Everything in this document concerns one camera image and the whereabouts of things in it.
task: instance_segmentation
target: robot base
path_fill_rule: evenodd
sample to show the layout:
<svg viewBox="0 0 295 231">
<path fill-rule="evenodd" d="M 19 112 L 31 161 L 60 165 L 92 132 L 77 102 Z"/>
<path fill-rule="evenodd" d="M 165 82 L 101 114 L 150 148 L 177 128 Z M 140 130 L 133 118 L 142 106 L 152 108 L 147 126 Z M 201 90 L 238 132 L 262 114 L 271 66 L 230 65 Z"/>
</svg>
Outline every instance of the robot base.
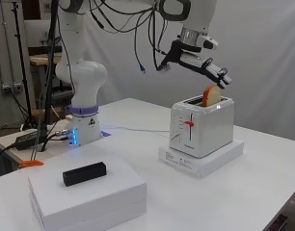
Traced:
<svg viewBox="0 0 295 231">
<path fill-rule="evenodd" d="M 225 166 L 243 154 L 244 143 L 239 140 L 221 147 L 208 156 L 198 159 L 186 153 L 166 147 L 159 148 L 159 160 L 170 167 L 181 169 L 200 178 Z"/>
<path fill-rule="evenodd" d="M 74 115 L 66 128 L 70 131 L 69 144 L 73 146 L 81 146 L 102 138 L 97 115 Z"/>
</svg>

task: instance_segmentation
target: robotic arm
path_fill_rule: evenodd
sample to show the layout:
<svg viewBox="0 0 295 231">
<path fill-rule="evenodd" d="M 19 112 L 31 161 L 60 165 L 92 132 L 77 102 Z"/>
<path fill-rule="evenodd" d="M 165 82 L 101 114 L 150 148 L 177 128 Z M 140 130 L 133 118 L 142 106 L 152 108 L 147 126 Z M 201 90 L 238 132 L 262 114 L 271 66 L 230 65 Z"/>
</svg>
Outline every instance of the robotic arm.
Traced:
<svg viewBox="0 0 295 231">
<path fill-rule="evenodd" d="M 217 0 L 129 1 L 152 6 L 166 20 L 183 22 L 179 39 L 173 41 L 171 50 L 161 65 L 156 67 L 158 71 L 166 71 L 170 67 L 169 63 L 176 63 L 208 77 L 221 89 L 230 84 L 225 68 L 214 65 L 211 58 L 202 59 L 197 55 L 203 48 L 215 50 L 218 46 L 217 41 L 208 36 Z M 103 65 L 82 58 L 84 26 L 81 14 L 90 10 L 91 0 L 60 0 L 59 4 L 58 25 L 64 52 L 56 74 L 73 86 L 74 95 L 69 106 L 73 114 L 73 121 L 68 126 L 70 144 L 83 145 L 101 138 L 96 95 L 105 82 L 107 72 Z"/>
<path fill-rule="evenodd" d="M 178 40 L 172 43 L 170 52 L 167 54 L 158 70 L 168 69 L 168 63 L 176 63 L 198 72 L 215 82 L 219 88 L 224 89 L 231 83 L 225 68 L 219 68 L 212 63 L 212 59 L 202 59 L 195 55 L 203 48 L 216 50 L 218 42 L 208 36 L 209 24 L 216 9 L 217 0 L 176 0 L 181 3 L 181 14 L 172 14 L 174 7 L 168 0 L 160 0 L 159 12 L 169 21 L 183 21 L 183 28 Z"/>
</svg>

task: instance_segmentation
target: table surface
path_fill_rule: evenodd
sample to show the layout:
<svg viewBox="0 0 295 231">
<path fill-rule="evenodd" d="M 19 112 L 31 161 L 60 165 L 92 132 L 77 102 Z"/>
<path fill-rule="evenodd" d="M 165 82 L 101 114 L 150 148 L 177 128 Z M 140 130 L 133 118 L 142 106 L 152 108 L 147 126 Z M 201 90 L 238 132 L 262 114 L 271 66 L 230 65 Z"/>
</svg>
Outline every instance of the table surface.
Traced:
<svg viewBox="0 0 295 231">
<path fill-rule="evenodd" d="M 61 59 L 62 53 L 55 53 L 54 54 L 54 64 L 57 64 Z M 48 64 L 48 55 L 35 55 L 30 56 L 30 64 L 31 65 L 46 65 Z"/>
<path fill-rule="evenodd" d="M 263 230 L 295 193 L 295 141 L 235 126 L 234 137 L 245 142 L 244 155 L 198 179 L 158 161 L 158 147 L 169 142 L 170 109 L 125 99 L 100 107 L 99 121 L 111 137 L 62 155 L 48 149 L 55 157 L 43 167 L 96 149 L 124 158 L 147 181 L 147 213 L 110 231 Z M 27 184 L 39 169 L 0 177 L 0 230 L 40 230 Z"/>
</svg>

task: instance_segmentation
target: toast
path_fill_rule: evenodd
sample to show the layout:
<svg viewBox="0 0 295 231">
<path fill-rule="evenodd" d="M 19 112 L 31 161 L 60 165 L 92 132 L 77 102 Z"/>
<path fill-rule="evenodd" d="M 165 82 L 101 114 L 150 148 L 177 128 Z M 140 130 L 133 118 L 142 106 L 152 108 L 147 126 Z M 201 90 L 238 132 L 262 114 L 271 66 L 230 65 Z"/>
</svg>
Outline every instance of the toast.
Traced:
<svg viewBox="0 0 295 231">
<path fill-rule="evenodd" d="M 222 100 L 221 89 L 216 85 L 208 87 L 203 93 L 202 106 L 209 107 L 213 104 L 219 103 Z"/>
</svg>

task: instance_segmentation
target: white platform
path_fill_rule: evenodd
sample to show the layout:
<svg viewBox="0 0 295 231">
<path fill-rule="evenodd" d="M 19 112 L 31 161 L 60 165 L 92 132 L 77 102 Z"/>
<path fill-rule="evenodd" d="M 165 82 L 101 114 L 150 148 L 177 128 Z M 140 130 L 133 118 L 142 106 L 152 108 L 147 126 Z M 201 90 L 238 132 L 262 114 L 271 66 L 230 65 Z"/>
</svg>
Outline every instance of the white platform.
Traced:
<svg viewBox="0 0 295 231">
<path fill-rule="evenodd" d="M 124 99 L 99 111 L 101 124 L 169 131 L 169 108 Z M 234 126 L 234 137 L 245 142 L 243 155 L 198 180 L 158 161 L 158 148 L 168 144 L 169 132 L 105 131 L 113 136 L 67 154 L 59 142 L 50 142 L 47 152 L 56 157 L 47 155 L 41 168 L 60 167 L 66 156 L 80 159 L 96 148 L 125 159 L 147 182 L 147 213 L 110 231 L 262 231 L 295 193 L 295 141 Z M 14 140 L 15 135 L 1 138 L 0 145 Z M 40 231 L 31 219 L 27 180 L 39 170 L 31 167 L 0 177 L 0 230 Z"/>
<path fill-rule="evenodd" d="M 31 199 L 39 224 L 45 231 L 75 226 L 77 230 L 104 230 L 142 215 L 147 209 L 145 181 L 119 157 L 97 147 L 79 159 L 69 155 L 59 167 L 29 176 Z M 103 162 L 107 175 L 66 187 L 63 172 Z"/>
<path fill-rule="evenodd" d="M 165 146 L 159 148 L 158 157 L 160 161 L 171 167 L 186 171 L 200 178 L 205 178 L 241 156 L 243 148 L 244 143 L 242 141 L 233 140 L 233 142 L 203 158 L 196 158 Z"/>
</svg>

